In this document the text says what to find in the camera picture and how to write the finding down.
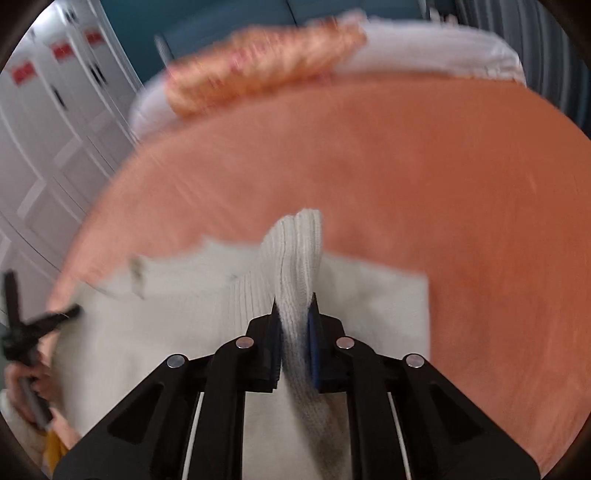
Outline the person's left hand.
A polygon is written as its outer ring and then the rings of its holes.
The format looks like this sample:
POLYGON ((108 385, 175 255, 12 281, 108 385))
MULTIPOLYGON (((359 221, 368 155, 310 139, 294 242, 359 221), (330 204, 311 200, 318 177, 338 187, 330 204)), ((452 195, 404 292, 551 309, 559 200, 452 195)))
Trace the person's left hand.
POLYGON ((43 363, 28 367, 14 362, 5 367, 4 379, 10 404, 24 420, 30 424, 35 424, 35 417, 19 384, 21 378, 32 378, 32 389, 48 403, 56 404, 58 402, 60 388, 57 381, 52 377, 51 369, 43 363))

